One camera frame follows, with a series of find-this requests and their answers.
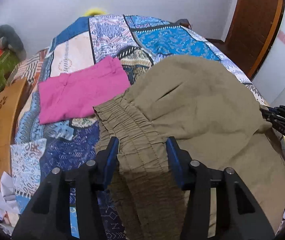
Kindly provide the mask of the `olive green pants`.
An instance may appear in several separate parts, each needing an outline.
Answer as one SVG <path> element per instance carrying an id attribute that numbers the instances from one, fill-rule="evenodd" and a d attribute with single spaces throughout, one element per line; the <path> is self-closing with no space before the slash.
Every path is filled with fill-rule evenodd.
<path id="1" fill-rule="evenodd" d="M 175 55 L 155 64 L 94 108 L 96 150 L 117 137 L 111 196 L 129 239 L 179 239 L 189 194 L 176 184 L 165 143 L 209 168 L 232 167 L 255 196 L 273 230 L 285 209 L 285 161 L 253 93 L 221 63 Z"/>

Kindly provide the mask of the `blue patchwork bedspread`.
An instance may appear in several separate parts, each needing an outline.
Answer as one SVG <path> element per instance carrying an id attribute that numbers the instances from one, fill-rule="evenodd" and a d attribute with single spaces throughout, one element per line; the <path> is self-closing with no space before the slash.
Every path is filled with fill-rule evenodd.
<path id="1" fill-rule="evenodd" d="M 95 105 L 123 92 L 165 57 L 183 54 L 221 63 L 265 104 L 221 49 L 186 27 L 154 17 L 80 17 L 49 48 L 17 65 L 14 81 L 26 78 L 30 87 L 11 146 L 19 211 L 51 168 L 71 170 L 95 157 Z"/>

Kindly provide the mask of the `pink folded garment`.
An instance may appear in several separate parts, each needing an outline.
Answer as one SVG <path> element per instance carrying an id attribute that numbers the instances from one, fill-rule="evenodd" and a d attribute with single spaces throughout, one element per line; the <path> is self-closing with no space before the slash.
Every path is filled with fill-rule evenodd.
<path id="1" fill-rule="evenodd" d="M 38 85 L 39 123 L 49 124 L 94 114 L 94 107 L 123 93 L 130 87 L 118 58 L 105 57 L 97 64 L 50 77 Z"/>

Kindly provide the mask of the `wooden lap table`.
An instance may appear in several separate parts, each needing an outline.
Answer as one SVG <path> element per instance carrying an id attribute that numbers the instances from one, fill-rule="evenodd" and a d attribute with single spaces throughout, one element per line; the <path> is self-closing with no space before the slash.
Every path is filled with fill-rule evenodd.
<path id="1" fill-rule="evenodd" d="M 24 77 L 0 93 L 0 179 L 4 172 L 11 174 L 10 145 L 28 90 L 29 84 Z"/>

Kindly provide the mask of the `brown wooden door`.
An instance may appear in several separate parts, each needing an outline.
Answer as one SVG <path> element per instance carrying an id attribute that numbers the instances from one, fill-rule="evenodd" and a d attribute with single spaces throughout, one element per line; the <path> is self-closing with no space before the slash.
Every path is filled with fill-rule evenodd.
<path id="1" fill-rule="evenodd" d="M 280 27 L 284 0 L 238 0 L 224 43 L 227 56 L 252 79 Z"/>

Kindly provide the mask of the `yellow pillow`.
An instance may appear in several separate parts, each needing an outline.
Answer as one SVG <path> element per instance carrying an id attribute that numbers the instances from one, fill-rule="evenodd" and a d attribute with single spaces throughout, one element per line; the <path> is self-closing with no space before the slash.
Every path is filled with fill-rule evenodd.
<path id="1" fill-rule="evenodd" d="M 101 8 L 90 8 L 84 14 L 83 17 L 91 17 L 96 15 L 106 15 L 107 12 Z"/>

